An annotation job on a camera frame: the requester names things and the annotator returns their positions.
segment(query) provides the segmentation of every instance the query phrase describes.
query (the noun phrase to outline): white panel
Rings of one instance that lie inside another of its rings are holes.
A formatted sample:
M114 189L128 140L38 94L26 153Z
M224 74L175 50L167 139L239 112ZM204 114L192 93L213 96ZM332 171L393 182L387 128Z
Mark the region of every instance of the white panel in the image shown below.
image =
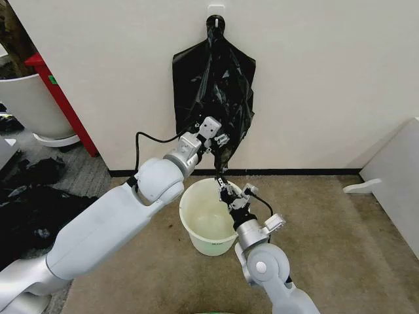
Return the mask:
M411 120L361 171L380 179L373 194L419 258L419 119Z
M134 167L136 131L173 135L172 56L206 38L213 1L10 2L110 169ZM217 3L226 37L257 60L231 168L362 167L419 115L419 1ZM142 160L172 147L140 145Z

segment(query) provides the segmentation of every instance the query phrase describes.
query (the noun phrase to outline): white bucket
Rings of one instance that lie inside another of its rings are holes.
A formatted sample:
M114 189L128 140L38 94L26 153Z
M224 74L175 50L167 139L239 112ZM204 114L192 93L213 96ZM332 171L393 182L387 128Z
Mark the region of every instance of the white bucket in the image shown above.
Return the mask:
M192 244L208 256L226 253L237 237L227 204L219 200L218 188L214 178L198 181L183 193L179 204L179 215Z

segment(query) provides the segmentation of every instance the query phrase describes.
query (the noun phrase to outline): white robot link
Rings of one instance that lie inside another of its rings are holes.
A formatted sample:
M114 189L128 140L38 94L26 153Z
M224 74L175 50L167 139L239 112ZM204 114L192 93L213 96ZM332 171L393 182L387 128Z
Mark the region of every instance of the white robot link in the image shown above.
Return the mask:
M184 133L177 147L163 157L147 160L123 185L113 188L64 226L51 251L31 260L17 260L0 272L0 314L38 314L50 294L70 280L88 273L131 240L184 190L204 148L221 125L207 117L196 134ZM262 286L275 314L317 314L310 297L289 280L289 262L269 234L283 224L273 215L259 226L249 212L256 188L247 184L241 194L219 178L221 200L228 204L238 233L236 254L249 284ZM150 205L136 192L136 186Z

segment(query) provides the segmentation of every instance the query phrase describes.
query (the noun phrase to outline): garbage bag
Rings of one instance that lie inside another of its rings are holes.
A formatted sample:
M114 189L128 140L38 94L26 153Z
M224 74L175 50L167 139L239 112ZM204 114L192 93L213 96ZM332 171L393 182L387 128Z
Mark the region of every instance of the garbage bag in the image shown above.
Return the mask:
M220 121L217 135L230 139L223 146L212 141L211 151L215 169L222 173L251 125L256 63L224 38L221 16L210 16L206 24L208 38L173 57L176 130L193 133L195 122L206 116Z
M98 198L49 186L23 186L0 201L0 271L29 249L51 246L58 232Z
M18 172L6 183L7 188L15 189L22 185L54 184L61 179L65 171L65 163L60 157L42 159L30 165L24 159L18 164Z
M1 132L15 132L21 131L25 127L21 125L17 119L11 114L3 114L0 116L0 131Z

